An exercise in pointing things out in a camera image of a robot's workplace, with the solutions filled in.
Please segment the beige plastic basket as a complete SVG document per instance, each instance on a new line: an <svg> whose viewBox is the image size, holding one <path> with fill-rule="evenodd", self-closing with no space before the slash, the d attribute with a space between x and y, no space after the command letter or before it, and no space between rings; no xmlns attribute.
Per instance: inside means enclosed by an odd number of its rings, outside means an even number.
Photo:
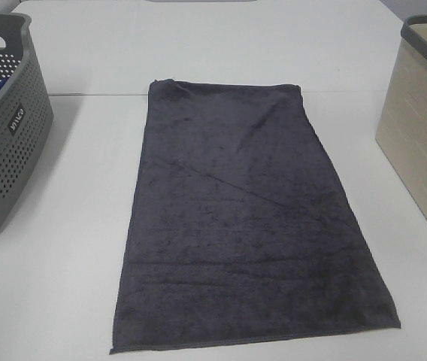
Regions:
<svg viewBox="0 0 427 361"><path fill-rule="evenodd" d="M427 220L427 15L402 25L375 139Z"/></svg>

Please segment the grey perforated plastic basket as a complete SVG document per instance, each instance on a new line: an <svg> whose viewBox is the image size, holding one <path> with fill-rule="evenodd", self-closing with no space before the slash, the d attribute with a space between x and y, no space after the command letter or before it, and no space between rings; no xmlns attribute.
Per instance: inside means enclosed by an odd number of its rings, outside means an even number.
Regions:
<svg viewBox="0 0 427 361"><path fill-rule="evenodd" d="M0 14L0 228L44 149L53 110L25 14Z"/></svg>

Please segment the dark grey towel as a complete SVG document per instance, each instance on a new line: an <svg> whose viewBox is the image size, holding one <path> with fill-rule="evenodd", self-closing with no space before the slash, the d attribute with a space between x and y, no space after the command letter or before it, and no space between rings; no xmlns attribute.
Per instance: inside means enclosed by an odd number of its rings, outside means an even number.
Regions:
<svg viewBox="0 0 427 361"><path fill-rule="evenodd" d="M111 353L400 325L299 86L151 83Z"/></svg>

